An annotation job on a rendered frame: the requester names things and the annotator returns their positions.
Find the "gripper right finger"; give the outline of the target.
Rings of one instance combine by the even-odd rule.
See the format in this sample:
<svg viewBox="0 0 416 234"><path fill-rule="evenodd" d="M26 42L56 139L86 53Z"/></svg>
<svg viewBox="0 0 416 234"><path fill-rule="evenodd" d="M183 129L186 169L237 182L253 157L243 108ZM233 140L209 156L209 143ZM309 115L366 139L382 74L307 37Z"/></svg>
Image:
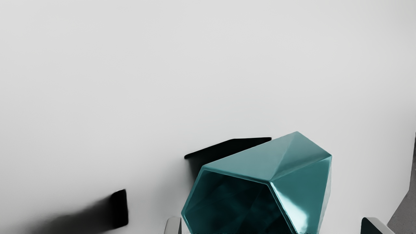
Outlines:
<svg viewBox="0 0 416 234"><path fill-rule="evenodd" d="M376 217L363 217L360 234L395 234L387 225Z"/></svg>

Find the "teal faceted mug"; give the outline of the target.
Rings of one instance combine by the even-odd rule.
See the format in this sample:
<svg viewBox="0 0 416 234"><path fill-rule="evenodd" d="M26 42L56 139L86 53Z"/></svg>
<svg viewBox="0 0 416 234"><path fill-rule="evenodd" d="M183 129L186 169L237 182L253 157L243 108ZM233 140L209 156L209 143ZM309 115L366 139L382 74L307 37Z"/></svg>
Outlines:
<svg viewBox="0 0 416 234"><path fill-rule="evenodd" d="M319 234L332 156L300 132L230 139L185 155L191 234Z"/></svg>

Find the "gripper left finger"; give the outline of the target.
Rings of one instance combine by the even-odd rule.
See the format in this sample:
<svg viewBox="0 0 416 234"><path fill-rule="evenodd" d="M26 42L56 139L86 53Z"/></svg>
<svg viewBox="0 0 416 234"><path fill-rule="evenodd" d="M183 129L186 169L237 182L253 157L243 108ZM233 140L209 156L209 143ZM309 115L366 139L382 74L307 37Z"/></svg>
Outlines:
<svg viewBox="0 0 416 234"><path fill-rule="evenodd" d="M182 234L182 219L180 217L171 217L167 219L164 234Z"/></svg>

